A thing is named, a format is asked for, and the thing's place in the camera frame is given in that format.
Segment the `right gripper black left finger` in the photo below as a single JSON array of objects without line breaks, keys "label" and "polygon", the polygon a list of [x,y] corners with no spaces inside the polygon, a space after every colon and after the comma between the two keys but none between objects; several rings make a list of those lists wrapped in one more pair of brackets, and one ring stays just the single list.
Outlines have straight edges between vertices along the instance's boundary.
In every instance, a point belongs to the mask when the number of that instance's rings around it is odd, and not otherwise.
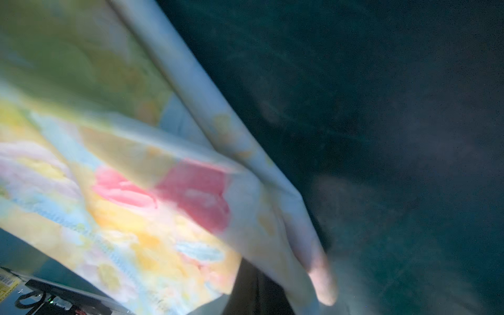
[{"label": "right gripper black left finger", "polygon": [[270,314],[269,293],[270,279],[249,261],[242,259],[236,281],[222,314]]}]

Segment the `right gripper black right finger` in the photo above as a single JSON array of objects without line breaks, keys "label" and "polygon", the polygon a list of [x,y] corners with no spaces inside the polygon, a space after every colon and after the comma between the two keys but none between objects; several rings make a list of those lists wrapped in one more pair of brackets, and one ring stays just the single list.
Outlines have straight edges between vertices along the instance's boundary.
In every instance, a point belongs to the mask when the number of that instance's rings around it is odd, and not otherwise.
[{"label": "right gripper black right finger", "polygon": [[269,314],[294,315],[286,294],[281,286],[275,282],[269,283]]}]

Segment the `pastel floral skirt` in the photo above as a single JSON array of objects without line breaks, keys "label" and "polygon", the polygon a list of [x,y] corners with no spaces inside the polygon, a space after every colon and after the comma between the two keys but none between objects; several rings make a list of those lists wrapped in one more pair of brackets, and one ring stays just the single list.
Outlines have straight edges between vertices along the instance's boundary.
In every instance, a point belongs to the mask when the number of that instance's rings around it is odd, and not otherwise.
[{"label": "pastel floral skirt", "polygon": [[155,1],[1,2],[1,228],[135,314],[338,288],[299,191]]}]

